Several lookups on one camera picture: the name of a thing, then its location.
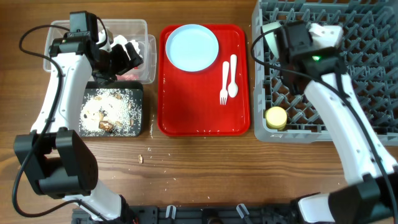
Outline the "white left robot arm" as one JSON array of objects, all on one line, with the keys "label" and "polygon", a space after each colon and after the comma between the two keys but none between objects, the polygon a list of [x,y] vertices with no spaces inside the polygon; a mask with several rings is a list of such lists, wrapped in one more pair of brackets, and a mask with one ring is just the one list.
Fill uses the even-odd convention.
[{"label": "white left robot arm", "polygon": [[53,40],[45,59],[52,65],[40,114],[30,133],[18,135],[14,152],[37,195],[74,203],[98,223],[137,223],[126,199],[98,178],[98,163],[80,137],[81,104],[89,79],[105,86],[142,64],[131,43],[100,39],[102,20],[87,11],[70,13],[70,25]]}]

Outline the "green bowl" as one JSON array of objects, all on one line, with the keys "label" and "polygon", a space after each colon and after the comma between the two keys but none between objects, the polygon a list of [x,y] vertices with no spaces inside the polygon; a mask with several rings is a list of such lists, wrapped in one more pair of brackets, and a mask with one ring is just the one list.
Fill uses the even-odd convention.
[{"label": "green bowl", "polygon": [[[278,29],[281,26],[280,22],[271,22],[268,24],[264,24],[262,26],[262,32],[266,33],[270,30],[274,30],[274,29]],[[272,52],[272,54],[276,57],[279,58],[279,51],[277,48],[277,42],[275,39],[275,34],[274,32],[270,32],[268,34],[266,34],[265,36],[265,40],[269,46],[270,51]]]}]

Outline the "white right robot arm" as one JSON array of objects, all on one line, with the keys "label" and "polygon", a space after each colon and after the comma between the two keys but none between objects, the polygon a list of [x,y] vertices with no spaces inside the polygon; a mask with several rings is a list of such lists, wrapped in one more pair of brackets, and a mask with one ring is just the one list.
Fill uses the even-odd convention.
[{"label": "white right robot arm", "polygon": [[338,151],[347,186],[301,198],[307,223],[370,223],[397,216],[397,161],[374,132],[337,48],[338,26],[292,22],[275,32],[283,79],[315,107]]}]

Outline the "white plastic spoon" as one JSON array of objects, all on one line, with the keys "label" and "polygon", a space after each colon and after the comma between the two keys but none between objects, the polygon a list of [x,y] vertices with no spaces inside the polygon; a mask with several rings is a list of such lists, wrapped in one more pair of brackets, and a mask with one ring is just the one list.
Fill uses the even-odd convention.
[{"label": "white plastic spoon", "polygon": [[231,81],[228,85],[228,93],[231,98],[235,98],[238,94],[238,86],[236,84],[236,68],[237,68],[237,55],[232,54],[230,56],[230,70],[231,70]]}]

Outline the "white plastic fork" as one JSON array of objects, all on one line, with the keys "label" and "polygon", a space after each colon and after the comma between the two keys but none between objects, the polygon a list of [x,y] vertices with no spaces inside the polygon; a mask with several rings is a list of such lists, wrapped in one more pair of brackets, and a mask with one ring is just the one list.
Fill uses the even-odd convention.
[{"label": "white plastic fork", "polygon": [[227,81],[229,74],[229,62],[224,61],[222,64],[222,88],[220,90],[220,105],[226,105],[228,100]]}]

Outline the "red snack wrapper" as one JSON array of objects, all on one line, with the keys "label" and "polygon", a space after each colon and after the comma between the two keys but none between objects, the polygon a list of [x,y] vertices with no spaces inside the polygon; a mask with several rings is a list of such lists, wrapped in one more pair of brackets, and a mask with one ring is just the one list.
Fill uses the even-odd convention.
[{"label": "red snack wrapper", "polygon": [[117,75],[117,79],[122,81],[136,81],[139,80],[140,77],[141,76],[139,74],[134,74],[134,73],[125,73],[123,75]]}]

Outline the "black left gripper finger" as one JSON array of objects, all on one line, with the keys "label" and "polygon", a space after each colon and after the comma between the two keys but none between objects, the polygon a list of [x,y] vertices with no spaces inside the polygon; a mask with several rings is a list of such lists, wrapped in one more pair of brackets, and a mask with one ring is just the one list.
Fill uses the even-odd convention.
[{"label": "black left gripper finger", "polygon": [[135,50],[135,48],[134,48],[134,46],[133,46],[133,44],[131,42],[128,42],[125,45],[125,48],[126,48],[128,56],[130,58],[128,63],[127,63],[127,67],[129,69],[136,68],[136,67],[138,67],[138,66],[140,66],[141,64],[144,63],[143,59],[136,52],[136,50]]},{"label": "black left gripper finger", "polygon": [[129,56],[121,44],[112,47],[110,70],[113,75],[123,75],[132,68]]}]

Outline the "yellow plastic cup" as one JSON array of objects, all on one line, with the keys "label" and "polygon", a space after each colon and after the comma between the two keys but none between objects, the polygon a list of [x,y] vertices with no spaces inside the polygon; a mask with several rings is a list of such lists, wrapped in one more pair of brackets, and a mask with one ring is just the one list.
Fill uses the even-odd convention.
[{"label": "yellow plastic cup", "polygon": [[287,112],[280,106],[273,106],[265,112],[267,127],[283,130],[287,124]]}]

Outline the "light blue plate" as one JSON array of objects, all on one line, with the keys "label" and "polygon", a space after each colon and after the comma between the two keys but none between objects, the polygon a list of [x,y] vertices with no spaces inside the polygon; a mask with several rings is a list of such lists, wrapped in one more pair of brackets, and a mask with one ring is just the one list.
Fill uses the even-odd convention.
[{"label": "light blue plate", "polygon": [[198,24],[176,28],[165,43],[169,62],[184,72],[199,72],[208,68],[217,59],[219,50],[216,35]]}]

